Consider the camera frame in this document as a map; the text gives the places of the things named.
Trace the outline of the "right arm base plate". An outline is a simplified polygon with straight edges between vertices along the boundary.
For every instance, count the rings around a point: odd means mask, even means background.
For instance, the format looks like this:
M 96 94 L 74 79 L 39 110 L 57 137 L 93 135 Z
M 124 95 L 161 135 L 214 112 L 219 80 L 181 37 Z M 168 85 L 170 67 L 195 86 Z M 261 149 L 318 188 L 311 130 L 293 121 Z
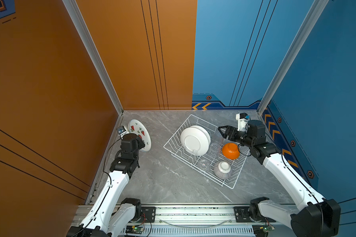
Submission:
M 251 218 L 250 212 L 249 212 L 249 207 L 247 206 L 235 206 L 233 208 L 234 211 L 234 216 L 235 220 L 237 223 L 242 223 L 242 222 L 253 222 L 253 223 L 260 223 L 264 222 L 263 219 L 261 220 L 254 220 Z

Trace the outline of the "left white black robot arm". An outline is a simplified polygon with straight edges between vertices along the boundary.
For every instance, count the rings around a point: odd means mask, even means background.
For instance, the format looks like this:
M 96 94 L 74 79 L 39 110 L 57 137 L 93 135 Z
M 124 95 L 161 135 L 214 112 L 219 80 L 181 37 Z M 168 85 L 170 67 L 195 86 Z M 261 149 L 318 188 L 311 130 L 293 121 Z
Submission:
M 107 182 L 94 206 L 78 227 L 71 227 L 68 237 L 117 237 L 131 220 L 141 216 L 141 202 L 137 198 L 126 198 L 114 212 L 119 197 L 134 171 L 139 168 L 139 150 L 145 147 L 136 134 L 125 134 L 121 139 L 121 150 L 116 153 Z

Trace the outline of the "green rimmed white plate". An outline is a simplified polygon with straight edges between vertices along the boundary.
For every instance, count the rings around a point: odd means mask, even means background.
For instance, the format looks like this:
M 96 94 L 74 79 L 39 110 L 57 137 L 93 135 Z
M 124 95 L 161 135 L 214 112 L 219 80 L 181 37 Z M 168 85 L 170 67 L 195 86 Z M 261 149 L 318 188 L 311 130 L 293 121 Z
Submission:
M 194 127 L 184 129 L 180 141 L 184 149 L 195 156 L 206 154 L 210 147 L 205 134 Z

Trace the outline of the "white wire dish rack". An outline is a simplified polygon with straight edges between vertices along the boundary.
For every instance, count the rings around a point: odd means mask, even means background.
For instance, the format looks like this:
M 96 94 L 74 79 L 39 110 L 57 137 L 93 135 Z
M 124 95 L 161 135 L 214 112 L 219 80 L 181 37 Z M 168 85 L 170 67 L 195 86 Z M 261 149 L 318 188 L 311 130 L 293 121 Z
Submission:
M 201 126 L 209 132 L 211 137 L 211 144 L 213 142 L 216 142 L 221 145 L 220 152 L 217 156 L 210 156 L 208 152 L 202 156 L 195 156 L 184 149 L 180 141 L 181 133 L 184 129 L 193 125 Z M 219 133 L 218 127 L 216 125 L 207 122 L 206 120 L 203 120 L 195 115 L 189 115 L 189 117 L 182 123 L 182 125 L 178 128 L 174 135 L 172 135 L 172 137 L 166 142 L 164 148 L 169 151 L 174 158 L 180 160 L 181 162 L 188 165 L 190 168 L 196 170 L 205 177 L 209 178 L 210 180 L 216 182 L 221 186 L 226 186 L 228 188 L 233 189 L 244 167 L 245 161 L 250 155 L 250 152 L 247 148 L 244 148 L 241 151 L 241 154 L 238 159 L 229 160 L 222 154 L 223 145 L 225 145 L 226 143 L 227 141 L 221 137 L 221 134 Z M 200 159 L 207 159 L 211 163 L 211 167 L 208 172 L 201 172 L 197 168 L 197 162 Z M 230 164 L 232 175 L 229 179 L 222 180 L 214 174 L 214 165 L 220 161 L 228 162 Z

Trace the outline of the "watermelon pattern white plate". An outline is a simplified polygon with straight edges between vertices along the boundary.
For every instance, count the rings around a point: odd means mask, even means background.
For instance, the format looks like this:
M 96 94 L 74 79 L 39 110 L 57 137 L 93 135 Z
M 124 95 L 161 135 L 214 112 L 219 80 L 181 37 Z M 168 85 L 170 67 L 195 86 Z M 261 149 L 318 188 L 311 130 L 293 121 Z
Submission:
M 144 152 L 148 152 L 151 149 L 151 137 L 146 127 L 137 119 L 132 119 L 128 125 L 129 133 L 133 133 L 138 135 L 145 144 L 145 147 L 141 150 Z

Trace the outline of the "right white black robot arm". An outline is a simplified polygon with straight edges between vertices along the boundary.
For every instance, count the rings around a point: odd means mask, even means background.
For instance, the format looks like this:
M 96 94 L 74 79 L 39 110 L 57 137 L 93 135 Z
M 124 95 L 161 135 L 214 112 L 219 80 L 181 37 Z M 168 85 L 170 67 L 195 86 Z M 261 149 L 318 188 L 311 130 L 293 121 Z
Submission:
M 295 203 L 295 208 L 275 203 L 267 197 L 250 201 L 249 213 L 255 222 L 273 219 L 292 229 L 298 237 L 334 237 L 338 235 L 341 207 L 326 199 L 294 170 L 283 152 L 266 139 L 265 125 L 250 120 L 242 130 L 220 126 L 221 136 L 250 150 L 251 156 L 270 171 Z

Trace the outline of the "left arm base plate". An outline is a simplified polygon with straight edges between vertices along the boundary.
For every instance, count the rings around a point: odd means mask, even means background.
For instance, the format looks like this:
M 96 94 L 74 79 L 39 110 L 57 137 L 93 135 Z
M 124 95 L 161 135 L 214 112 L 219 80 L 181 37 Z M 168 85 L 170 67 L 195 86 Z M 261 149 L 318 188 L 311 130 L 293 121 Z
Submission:
M 124 203 L 117 208 L 116 212 L 111 215 L 110 221 L 120 219 L 121 221 L 129 220 L 129 223 L 141 223 L 145 219 L 148 219 L 151 223 L 154 223 L 156 215 L 156 207 L 150 205 L 133 205 L 130 203 Z

